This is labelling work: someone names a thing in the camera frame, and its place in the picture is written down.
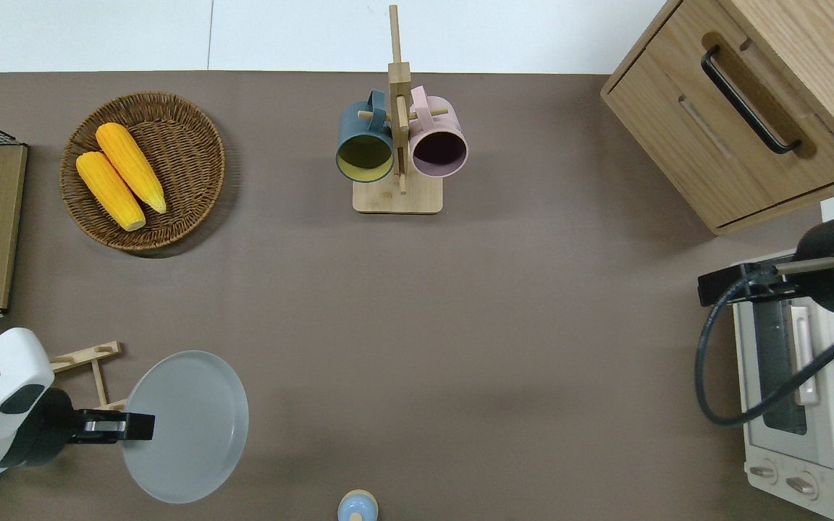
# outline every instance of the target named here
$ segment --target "oven handle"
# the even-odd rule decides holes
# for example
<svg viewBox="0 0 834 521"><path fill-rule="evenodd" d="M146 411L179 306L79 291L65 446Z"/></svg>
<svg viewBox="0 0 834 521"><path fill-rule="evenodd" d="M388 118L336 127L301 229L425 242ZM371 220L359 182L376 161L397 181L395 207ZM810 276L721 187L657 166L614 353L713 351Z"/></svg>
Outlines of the oven handle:
<svg viewBox="0 0 834 521"><path fill-rule="evenodd" d="M794 369L797 373L801 367L813 362L813 337L810 334L810 310L807 306L791 306L791 343L794 353ZM817 391L817 377L806 380L794 392L797 405L816 405L820 403Z"/></svg>

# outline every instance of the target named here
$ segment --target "mug rack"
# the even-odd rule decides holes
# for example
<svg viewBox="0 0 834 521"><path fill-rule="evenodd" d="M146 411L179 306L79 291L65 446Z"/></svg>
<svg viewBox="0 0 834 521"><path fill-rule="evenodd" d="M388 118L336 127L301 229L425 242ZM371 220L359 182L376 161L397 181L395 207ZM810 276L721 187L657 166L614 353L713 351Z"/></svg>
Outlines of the mug rack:
<svg viewBox="0 0 834 521"><path fill-rule="evenodd" d="M122 411L127 404L127 399L119 399L118 402L109 402L105 392L105 380L102 379L102 368L99 360L114 356L122 352L118 342L109 342L95 347L78 350L78 352L67 353L50 359L50 369L55 373L62 373L64 370L73 369L89 363L92 366L93 375L96 377L96 393L98 394L99 406L90 409L106 411Z"/></svg>
<svg viewBox="0 0 834 521"><path fill-rule="evenodd" d="M437 177L415 174L410 157L408 135L410 120L417 115L408 112L413 103L410 94L410 62L401 61L400 31L397 26L397 6L392 4L391 52L393 62L388 64L388 93L391 136L394 145L394 169L375 182L353 183L353 208L361 213L410 213L433 214L443 210L443 180ZM445 114L447 109L437 109L434 116ZM373 113L358 112L360 118L371 118Z"/></svg>

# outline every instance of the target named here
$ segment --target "oven door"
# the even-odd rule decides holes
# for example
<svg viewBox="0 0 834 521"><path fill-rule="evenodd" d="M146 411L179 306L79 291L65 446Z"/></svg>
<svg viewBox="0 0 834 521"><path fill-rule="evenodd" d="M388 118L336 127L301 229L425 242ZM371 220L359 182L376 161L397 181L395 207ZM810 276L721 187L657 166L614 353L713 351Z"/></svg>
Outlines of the oven door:
<svg viewBox="0 0 834 521"><path fill-rule="evenodd" d="M825 348L810 299L742 302L734 307L744 410L787 381ZM748 443L832 468L825 370L746 425Z"/></svg>

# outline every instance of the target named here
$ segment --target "gray plate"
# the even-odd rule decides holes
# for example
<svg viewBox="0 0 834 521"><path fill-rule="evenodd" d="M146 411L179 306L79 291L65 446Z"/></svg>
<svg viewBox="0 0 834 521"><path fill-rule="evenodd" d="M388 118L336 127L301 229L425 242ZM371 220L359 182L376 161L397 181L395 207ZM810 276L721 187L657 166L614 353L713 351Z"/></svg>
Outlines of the gray plate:
<svg viewBox="0 0 834 521"><path fill-rule="evenodd" d="M206 352L153 366L130 392L127 412L156 416L152 441L125 441L125 464L159 501L185 504L218 489L246 443L249 408L240 378Z"/></svg>

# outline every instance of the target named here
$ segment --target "wooden base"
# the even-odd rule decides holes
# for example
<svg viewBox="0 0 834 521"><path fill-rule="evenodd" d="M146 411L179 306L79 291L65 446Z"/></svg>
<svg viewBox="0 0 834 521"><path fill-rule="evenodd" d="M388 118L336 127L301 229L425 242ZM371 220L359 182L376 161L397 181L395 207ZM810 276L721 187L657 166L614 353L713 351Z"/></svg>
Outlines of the wooden base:
<svg viewBox="0 0 834 521"><path fill-rule="evenodd" d="M360 213L433 214L443 210L443 180L422 174L408 175L407 194L400 178L388 174L376 182L353 183L353 208Z"/></svg>

